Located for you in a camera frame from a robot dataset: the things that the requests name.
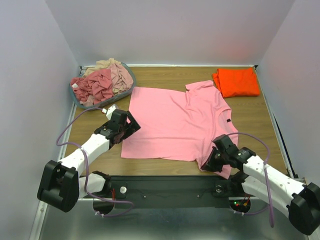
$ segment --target wooden tabletop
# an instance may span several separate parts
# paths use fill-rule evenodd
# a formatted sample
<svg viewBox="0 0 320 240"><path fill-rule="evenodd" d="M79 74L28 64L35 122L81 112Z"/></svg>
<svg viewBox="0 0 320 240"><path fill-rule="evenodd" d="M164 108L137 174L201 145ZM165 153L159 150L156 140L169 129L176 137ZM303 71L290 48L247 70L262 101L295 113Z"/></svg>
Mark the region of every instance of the wooden tabletop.
<svg viewBox="0 0 320 240"><path fill-rule="evenodd" d="M137 86L171 89L185 92L186 84L212 80L212 73L216 67L132 67ZM270 120L267 106L262 94L258 97L231 97L225 101L232 109L232 122L239 132L250 133L262 139L270 148L269 164L280 172L287 174L278 141ZM115 104L122 110L128 110L130 96ZM77 116L82 112L76 109ZM108 119L100 111L89 111L82 115L72 126L69 141L78 144L85 143L94 130ZM167 159L129 159L121 158L122 144L113 146L108 152L98 157L91 165L90 172L100 171L110 175L210 175L201 172L196 161L186 162ZM238 147L247 147L265 158L265 147L248 136L239 136ZM69 155L76 148L68 146L65 155Z"/></svg>

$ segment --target laundry basket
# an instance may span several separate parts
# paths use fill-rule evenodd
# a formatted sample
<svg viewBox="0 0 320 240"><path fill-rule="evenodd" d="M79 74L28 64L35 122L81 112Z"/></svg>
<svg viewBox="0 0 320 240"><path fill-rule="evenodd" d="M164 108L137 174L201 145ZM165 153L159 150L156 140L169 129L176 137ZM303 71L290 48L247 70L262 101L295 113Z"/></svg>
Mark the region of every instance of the laundry basket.
<svg viewBox="0 0 320 240"><path fill-rule="evenodd" d="M74 101L75 105L76 105L77 107L79 107L79 108L82 108L82 109L90 109L90 108L94 108L94 107L96 107L96 108L101 108L101 107L104 107L104 106L106 106L106 105L108 105L108 104L112 104L112 103L114 103L114 102L116 102L116 101L118 101L118 100L120 100L120 99L122 99L122 98L124 98L124 97L126 97L126 96L128 96L128 95L130 95L130 94L132 93L134 87L137 85L137 80L136 80L136 77L135 77L134 73L131 71L130 67L128 67L128 66L127 66L125 63L123 63L123 62L122 62L121 64L122 64L122 66L125 67L125 69L127 69L127 71L129 72L129 74L131 75L131 77L132 77L132 79L133 79L133 85L132 85L132 87L131 87L129 90L124 91L124 92L121 92L121 93L117 94L116 96L113 96L113 97L111 97L111 98L109 98L109 99L107 99L107 100L105 100L105 101L99 102L99 103L97 103L97 104L95 104L95 105L92 105L92 106L83 106L83 105L78 101L78 99L76 98L76 95L75 95L72 87L71 87L70 84L69 84L69 92L70 92L70 94L71 94L72 100Z"/></svg>

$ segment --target orange cloth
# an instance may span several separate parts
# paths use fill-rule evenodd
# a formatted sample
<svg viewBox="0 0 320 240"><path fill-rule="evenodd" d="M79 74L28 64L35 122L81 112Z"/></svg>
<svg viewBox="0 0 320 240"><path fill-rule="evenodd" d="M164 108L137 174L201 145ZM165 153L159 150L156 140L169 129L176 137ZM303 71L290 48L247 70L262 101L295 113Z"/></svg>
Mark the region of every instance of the orange cloth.
<svg viewBox="0 0 320 240"><path fill-rule="evenodd" d="M260 95L257 76L252 67L247 69L218 68L216 72L212 74L212 77L222 97Z"/></svg>

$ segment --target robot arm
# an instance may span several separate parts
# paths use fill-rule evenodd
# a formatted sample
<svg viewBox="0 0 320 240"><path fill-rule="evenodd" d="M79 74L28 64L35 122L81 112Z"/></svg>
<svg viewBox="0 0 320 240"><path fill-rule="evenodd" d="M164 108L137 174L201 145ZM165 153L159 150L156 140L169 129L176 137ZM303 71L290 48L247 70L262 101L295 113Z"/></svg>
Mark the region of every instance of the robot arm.
<svg viewBox="0 0 320 240"><path fill-rule="evenodd" d="M274 169L250 149L238 149L227 135L213 140L216 147L203 170L221 171L223 165L240 170L234 181L247 194L269 204L265 168L273 206L282 212L300 232L310 235L320 225L320 188L305 185Z"/></svg>
<svg viewBox="0 0 320 240"><path fill-rule="evenodd" d="M87 155L88 165L107 152L114 144L121 143L140 129L129 111L112 106L106 112L109 118L97 128L89 140L69 156L59 162L49 161L43 170L37 198L64 212L70 211L79 198L87 195L85 178L79 178L85 170L86 162L82 151ZM87 191L97 193L103 190L109 176L95 171L88 177Z"/></svg>

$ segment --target white wall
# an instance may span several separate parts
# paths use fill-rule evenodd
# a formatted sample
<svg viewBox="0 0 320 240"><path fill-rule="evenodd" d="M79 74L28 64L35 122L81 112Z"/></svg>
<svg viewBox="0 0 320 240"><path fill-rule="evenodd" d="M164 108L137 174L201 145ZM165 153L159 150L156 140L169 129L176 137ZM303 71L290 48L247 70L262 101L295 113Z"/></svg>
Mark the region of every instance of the white wall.
<svg viewBox="0 0 320 240"><path fill-rule="evenodd" d="M0 239L24 240L79 68L45 1L1 2L0 22Z"/></svg>
<svg viewBox="0 0 320 240"><path fill-rule="evenodd" d="M259 67L293 168L320 185L320 1L297 0Z"/></svg>
<svg viewBox="0 0 320 240"><path fill-rule="evenodd" d="M46 0L80 65L258 64L294 0Z"/></svg>

